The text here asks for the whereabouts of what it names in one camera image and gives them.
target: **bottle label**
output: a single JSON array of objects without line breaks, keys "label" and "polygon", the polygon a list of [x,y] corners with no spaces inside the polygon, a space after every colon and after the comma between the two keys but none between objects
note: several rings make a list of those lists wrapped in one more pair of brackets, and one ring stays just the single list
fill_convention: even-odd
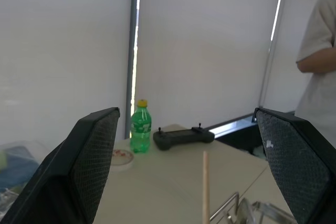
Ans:
[{"label": "bottle label", "polygon": [[131,125],[132,131],[136,133],[148,133],[152,130],[152,125],[150,123],[142,124],[142,123],[132,123]]}]

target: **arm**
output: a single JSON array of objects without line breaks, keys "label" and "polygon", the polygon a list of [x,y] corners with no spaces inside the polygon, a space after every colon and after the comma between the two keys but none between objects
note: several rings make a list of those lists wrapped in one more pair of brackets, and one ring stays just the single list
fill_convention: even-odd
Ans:
[{"label": "arm", "polygon": [[319,0],[310,16],[297,59],[301,72],[336,71],[335,31],[336,0]]},{"label": "arm", "polygon": [[328,73],[336,71],[336,48],[322,49],[297,63],[302,73]]}]

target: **table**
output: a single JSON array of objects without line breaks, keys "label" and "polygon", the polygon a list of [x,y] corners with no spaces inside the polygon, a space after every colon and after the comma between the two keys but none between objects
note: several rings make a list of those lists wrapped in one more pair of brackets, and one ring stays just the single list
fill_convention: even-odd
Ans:
[{"label": "table", "polygon": [[[171,125],[164,130],[180,129],[184,128]],[[129,140],[114,148],[129,150]],[[152,142],[148,153],[135,155],[132,168],[110,172],[94,224],[201,223],[203,151],[209,152],[211,212],[235,191],[250,197],[251,202],[261,199],[280,207],[286,204],[279,189],[273,192],[277,186],[268,173],[268,163],[260,158],[218,141],[181,145],[167,152],[159,151]],[[253,189],[259,190],[262,198],[251,192]]]}]

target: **game controller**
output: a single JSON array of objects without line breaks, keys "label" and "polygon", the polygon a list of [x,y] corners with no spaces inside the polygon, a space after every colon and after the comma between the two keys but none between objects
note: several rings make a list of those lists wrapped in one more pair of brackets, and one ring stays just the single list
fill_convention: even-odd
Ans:
[{"label": "game controller", "polygon": [[198,127],[192,127],[191,130],[164,132],[159,128],[155,132],[153,139],[157,147],[162,151],[169,150],[174,145],[188,144],[195,142],[211,143],[215,139],[215,134]]}]

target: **green plastic bottle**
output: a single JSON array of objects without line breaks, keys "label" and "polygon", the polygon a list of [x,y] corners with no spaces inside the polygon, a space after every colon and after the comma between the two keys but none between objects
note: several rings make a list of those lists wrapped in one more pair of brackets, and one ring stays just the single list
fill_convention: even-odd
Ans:
[{"label": "green plastic bottle", "polygon": [[152,118],[147,110],[147,100],[139,100],[137,106],[131,118],[131,150],[145,153],[150,146]]}]

